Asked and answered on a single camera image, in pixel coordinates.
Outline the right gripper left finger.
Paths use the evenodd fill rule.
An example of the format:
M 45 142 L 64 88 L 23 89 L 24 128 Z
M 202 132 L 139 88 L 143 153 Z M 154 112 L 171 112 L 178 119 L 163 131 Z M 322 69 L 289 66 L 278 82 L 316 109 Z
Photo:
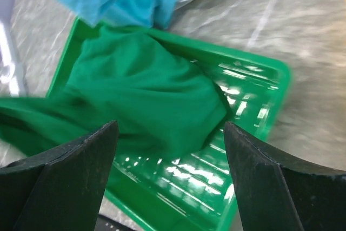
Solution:
M 93 133 L 1 168 L 1 230 L 94 230 L 118 141 Z

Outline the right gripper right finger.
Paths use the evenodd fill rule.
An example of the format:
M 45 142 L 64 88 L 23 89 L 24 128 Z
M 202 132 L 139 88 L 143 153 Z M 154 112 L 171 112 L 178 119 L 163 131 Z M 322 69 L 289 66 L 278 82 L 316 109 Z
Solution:
M 293 156 L 232 122 L 224 143 L 244 230 L 345 230 L 345 171 Z

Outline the green t shirt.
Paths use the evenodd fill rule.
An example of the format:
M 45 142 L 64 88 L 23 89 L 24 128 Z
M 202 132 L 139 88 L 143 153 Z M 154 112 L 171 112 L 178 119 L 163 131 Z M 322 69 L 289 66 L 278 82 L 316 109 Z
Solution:
M 143 32 L 103 26 L 58 91 L 1 98 L 1 139 L 32 156 L 116 121 L 119 153 L 174 159 L 201 149 L 227 113 L 195 63 Z

